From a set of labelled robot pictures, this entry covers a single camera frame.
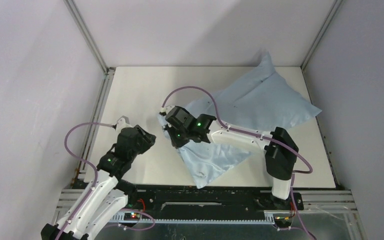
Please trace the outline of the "light blue pillowcase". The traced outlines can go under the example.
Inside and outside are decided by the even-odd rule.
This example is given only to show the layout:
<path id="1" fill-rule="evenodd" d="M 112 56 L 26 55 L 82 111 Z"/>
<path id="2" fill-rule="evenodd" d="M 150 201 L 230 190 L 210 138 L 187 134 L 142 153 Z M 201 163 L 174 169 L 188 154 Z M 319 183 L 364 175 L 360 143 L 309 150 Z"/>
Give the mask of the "light blue pillowcase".
<path id="1" fill-rule="evenodd" d="M 195 99 L 185 106 L 194 117 L 220 115 L 227 123 L 251 130 L 290 129 L 321 113 L 292 89 L 275 70 L 265 51 L 260 64 L 223 90 Z M 201 189 L 223 173 L 252 156 L 250 151 L 228 144 L 190 141 L 177 151 L 197 188 Z"/>

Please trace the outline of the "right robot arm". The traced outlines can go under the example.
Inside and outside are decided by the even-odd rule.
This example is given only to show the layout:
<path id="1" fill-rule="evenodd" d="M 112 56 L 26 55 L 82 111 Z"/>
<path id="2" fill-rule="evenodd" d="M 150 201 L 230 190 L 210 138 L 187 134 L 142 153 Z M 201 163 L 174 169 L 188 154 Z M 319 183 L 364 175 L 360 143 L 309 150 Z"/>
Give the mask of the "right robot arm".
<path id="1" fill-rule="evenodd" d="M 171 144 L 179 149 L 189 142 L 224 144 L 264 156 L 266 171 L 272 178 L 271 204 L 284 209 L 291 202 L 290 190 L 299 147 L 281 127 L 271 132 L 251 131 L 219 121 L 208 114 L 194 117 L 185 108 L 171 105 L 160 109 Z"/>

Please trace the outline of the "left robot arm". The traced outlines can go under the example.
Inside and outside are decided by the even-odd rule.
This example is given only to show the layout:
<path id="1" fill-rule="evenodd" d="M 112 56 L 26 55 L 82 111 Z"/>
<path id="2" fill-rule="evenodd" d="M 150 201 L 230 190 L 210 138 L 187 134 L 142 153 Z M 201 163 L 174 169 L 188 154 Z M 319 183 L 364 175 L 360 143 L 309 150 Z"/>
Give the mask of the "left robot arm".
<path id="1" fill-rule="evenodd" d="M 122 208 L 138 202 L 135 184 L 123 179 L 138 155 L 156 142 L 156 136 L 139 125 L 123 127 L 116 142 L 92 165 L 94 177 L 68 212 L 55 224 L 46 224 L 43 240 L 93 240 Z"/>

